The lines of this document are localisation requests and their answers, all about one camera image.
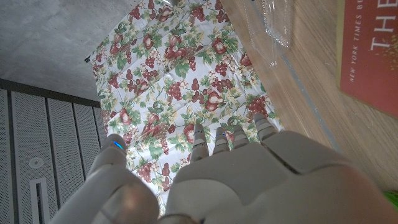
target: concrete ceiling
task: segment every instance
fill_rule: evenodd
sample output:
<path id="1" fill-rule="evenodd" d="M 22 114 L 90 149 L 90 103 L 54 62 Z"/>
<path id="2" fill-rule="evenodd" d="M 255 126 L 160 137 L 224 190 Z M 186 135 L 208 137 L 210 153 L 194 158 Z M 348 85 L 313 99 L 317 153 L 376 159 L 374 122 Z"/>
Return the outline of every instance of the concrete ceiling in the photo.
<path id="1" fill-rule="evenodd" d="M 0 78 L 98 101 L 84 59 L 137 0 L 0 1 Z"/>

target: book cover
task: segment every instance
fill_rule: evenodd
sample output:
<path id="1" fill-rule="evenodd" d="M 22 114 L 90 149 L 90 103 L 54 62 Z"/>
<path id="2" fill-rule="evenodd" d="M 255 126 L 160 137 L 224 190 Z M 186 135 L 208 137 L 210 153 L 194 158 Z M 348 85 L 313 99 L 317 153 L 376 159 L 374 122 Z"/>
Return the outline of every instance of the book cover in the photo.
<path id="1" fill-rule="evenodd" d="M 398 0 L 340 0 L 338 86 L 398 118 Z"/>

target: vent grille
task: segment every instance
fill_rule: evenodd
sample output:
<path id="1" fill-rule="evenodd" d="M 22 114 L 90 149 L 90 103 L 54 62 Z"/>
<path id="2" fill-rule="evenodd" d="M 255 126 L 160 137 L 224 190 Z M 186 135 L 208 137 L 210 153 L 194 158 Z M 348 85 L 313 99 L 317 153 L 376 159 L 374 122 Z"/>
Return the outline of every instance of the vent grille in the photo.
<path id="1" fill-rule="evenodd" d="M 63 205 L 84 183 L 72 104 L 48 99 L 55 169 Z"/>
<path id="2" fill-rule="evenodd" d="M 83 167 L 87 175 L 95 157 L 100 151 L 100 145 L 98 143 L 93 109 L 89 106 L 76 104 L 74 104 L 74 107 L 81 156 L 83 157 Z"/>
<path id="3" fill-rule="evenodd" d="M 13 223 L 7 91 L 0 90 L 0 223 Z"/>
<path id="4" fill-rule="evenodd" d="M 11 96 L 19 221 L 31 223 L 29 181 L 32 179 L 46 178 L 50 218 L 57 211 L 47 112 L 42 97 L 16 92 L 12 92 Z M 38 169 L 29 166 L 29 161 L 35 157 L 44 162 Z"/>
<path id="5" fill-rule="evenodd" d="M 94 109 L 95 120 L 97 122 L 96 124 L 98 130 L 99 143 L 102 146 L 102 143 L 106 138 L 104 120 L 101 115 L 101 109 L 99 108 L 93 108 L 93 109 Z"/>

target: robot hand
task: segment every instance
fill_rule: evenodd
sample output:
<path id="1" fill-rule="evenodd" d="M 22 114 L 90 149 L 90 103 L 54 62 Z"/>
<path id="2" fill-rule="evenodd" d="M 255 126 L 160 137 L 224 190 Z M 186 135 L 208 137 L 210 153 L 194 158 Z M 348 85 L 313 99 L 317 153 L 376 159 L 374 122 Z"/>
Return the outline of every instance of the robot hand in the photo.
<path id="1" fill-rule="evenodd" d="M 194 127 L 190 164 L 170 188 L 158 220 L 154 194 L 126 167 L 126 144 L 108 136 L 86 182 L 51 223 L 395 223 L 398 213 L 342 155 L 297 133 L 277 133 L 254 117 L 260 143 L 234 128 L 229 150 L 222 128 L 209 156 Z"/>

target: wooden table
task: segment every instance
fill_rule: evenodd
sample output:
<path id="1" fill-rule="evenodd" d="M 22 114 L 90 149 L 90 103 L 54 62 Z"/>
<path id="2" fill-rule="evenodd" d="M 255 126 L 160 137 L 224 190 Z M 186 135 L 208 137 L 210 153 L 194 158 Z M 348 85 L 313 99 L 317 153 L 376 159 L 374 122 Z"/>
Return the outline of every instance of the wooden table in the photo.
<path id="1" fill-rule="evenodd" d="M 243 3 L 221 2 L 285 128 L 342 152 L 381 189 L 398 189 L 398 119 L 336 86 L 337 0 L 293 1 L 292 45 L 274 69 L 259 55 L 266 46 L 252 46 Z"/>

